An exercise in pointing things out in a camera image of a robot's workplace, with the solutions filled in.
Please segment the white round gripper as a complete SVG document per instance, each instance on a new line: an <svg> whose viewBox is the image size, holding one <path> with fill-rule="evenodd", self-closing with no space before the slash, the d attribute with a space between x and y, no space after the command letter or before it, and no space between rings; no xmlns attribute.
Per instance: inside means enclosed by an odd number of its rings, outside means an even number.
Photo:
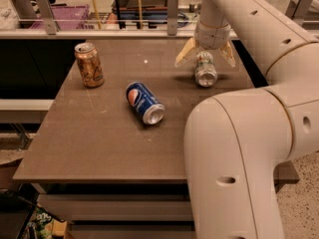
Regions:
<svg viewBox="0 0 319 239"><path fill-rule="evenodd" d="M230 35L230 25L220 27L208 27L200 21L197 22L194 31L194 38L190 38L178 55L175 57L174 65L181 66L194 56L196 51L196 44L205 50L216 50L219 52L223 59L231 66L236 65L233 51L230 43L228 42Z"/></svg>

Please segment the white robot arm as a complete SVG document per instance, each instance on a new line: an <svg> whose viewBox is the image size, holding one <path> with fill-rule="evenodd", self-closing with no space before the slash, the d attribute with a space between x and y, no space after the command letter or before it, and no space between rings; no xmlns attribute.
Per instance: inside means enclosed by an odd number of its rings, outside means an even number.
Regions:
<svg viewBox="0 0 319 239"><path fill-rule="evenodd" d="M197 239L284 239L275 167L318 150L317 38L264 0L202 0L223 16L267 84L213 96L190 113L185 173Z"/></svg>

